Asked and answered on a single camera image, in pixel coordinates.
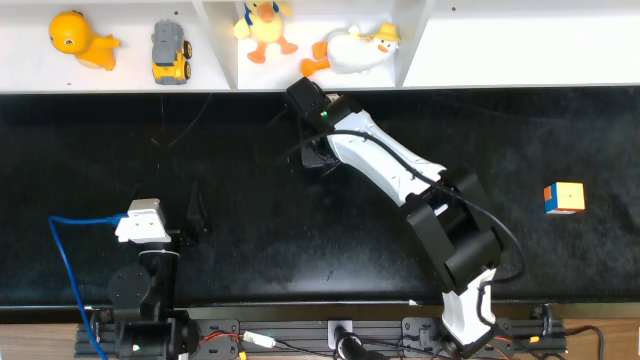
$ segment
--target colorful cube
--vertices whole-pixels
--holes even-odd
[[[555,183],[544,189],[547,214],[573,214],[584,211],[584,187],[581,183]]]

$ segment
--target black wheel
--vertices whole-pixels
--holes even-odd
[[[184,54],[184,57],[186,57],[187,59],[191,59],[191,56],[193,56],[193,49],[191,48],[191,43],[188,42],[187,40],[185,40],[184,43],[182,44],[182,53]]]
[[[184,78],[187,80],[191,78],[191,65],[189,65],[188,61],[184,63]]]

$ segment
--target orange foot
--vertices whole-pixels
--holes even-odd
[[[278,44],[282,47],[282,53],[285,55],[293,54],[298,51],[298,45],[288,42],[284,36],[281,36],[280,39],[278,39]]]
[[[329,42],[320,41],[313,45],[313,58],[316,60],[321,60],[327,57],[327,48],[329,47]]]
[[[300,64],[300,71],[302,75],[310,77],[318,70],[328,69],[330,67],[329,60],[313,61],[311,59],[304,59]]]
[[[264,62],[267,61],[267,58],[264,56],[266,51],[267,44],[258,43],[258,48],[256,49],[256,51],[249,53],[247,57],[249,58],[249,60],[253,61],[256,64],[264,64]]]

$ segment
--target rubber duck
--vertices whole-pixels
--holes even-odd
[[[300,71],[310,77],[316,71],[331,69],[338,74],[367,73],[395,54],[400,43],[395,25],[384,23],[377,33],[360,34],[357,25],[332,31],[327,41],[313,45],[313,58],[304,59]]]
[[[285,55],[293,54],[298,46],[284,38],[284,21],[282,16],[293,15],[293,9],[287,2],[246,1],[244,18],[240,19],[233,29],[239,40],[251,36],[258,43],[256,51],[247,55],[256,64],[263,64],[267,59],[265,53],[269,44],[278,43]]]
[[[49,36],[53,47],[75,55],[78,62],[86,67],[109,71],[116,67],[113,49],[120,47],[120,41],[113,35],[102,37],[94,33],[80,12],[58,14],[49,25]]]

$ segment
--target orange beak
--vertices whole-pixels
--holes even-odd
[[[276,12],[273,11],[273,3],[267,1],[258,6],[258,16],[266,23],[272,22],[276,16]]]

